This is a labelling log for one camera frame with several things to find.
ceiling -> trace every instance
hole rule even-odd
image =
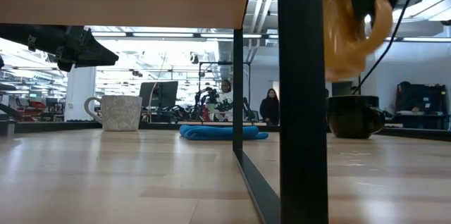
[[[441,20],[451,19],[451,0],[412,0],[403,24],[398,30],[401,37],[430,37],[443,32]],[[399,15],[397,7],[394,20]],[[162,27],[90,26],[93,32],[214,32],[232,30]],[[276,34],[278,29],[278,0],[249,0],[244,19],[245,33]],[[141,82],[178,80],[179,99],[191,100],[198,90],[199,62],[231,61],[233,43],[215,39],[126,39],[114,37],[98,39],[106,48],[119,55],[115,66],[97,68],[97,94],[137,94]],[[301,55],[302,48],[294,52]],[[63,97],[67,74],[55,69],[43,52],[31,52],[26,46],[0,39],[0,54],[6,64],[2,70],[2,83],[10,82],[22,91],[42,90],[49,97]],[[277,40],[245,42],[245,60],[253,66],[278,65]],[[203,65],[202,88],[215,85],[220,79],[233,78],[231,66]]]

dark hair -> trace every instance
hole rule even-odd
[[[271,98],[269,97],[269,92],[270,92],[271,90],[274,92],[274,101],[279,102],[279,98],[277,98],[277,92],[276,92],[274,89],[268,89],[268,93],[266,93],[266,98],[267,98],[267,99],[271,99]]]
[[[230,80],[221,80],[221,82],[225,82],[228,85],[228,91],[232,91],[232,83],[230,83]]]

computer monitor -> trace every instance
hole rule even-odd
[[[170,82],[143,82],[141,83],[140,97],[142,97],[142,106],[148,107],[150,94],[154,88],[152,95],[152,107],[172,107],[175,106],[177,99],[178,81]]]

woman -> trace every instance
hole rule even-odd
[[[279,99],[274,89],[269,89],[266,98],[261,101],[260,115],[268,125],[279,124]]]
[[[221,92],[218,93],[219,97],[217,98],[218,104],[222,105],[222,107],[226,107],[227,109],[225,111],[226,113],[216,113],[215,118],[219,121],[233,121],[233,92],[232,92],[232,83],[230,83],[229,80],[222,80],[221,81]]]

orange mug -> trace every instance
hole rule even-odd
[[[326,80],[334,82],[358,76],[365,70],[366,57],[390,34],[393,24],[390,2],[376,0],[374,8],[376,19],[366,38],[365,22],[355,19],[351,0],[323,0]]]

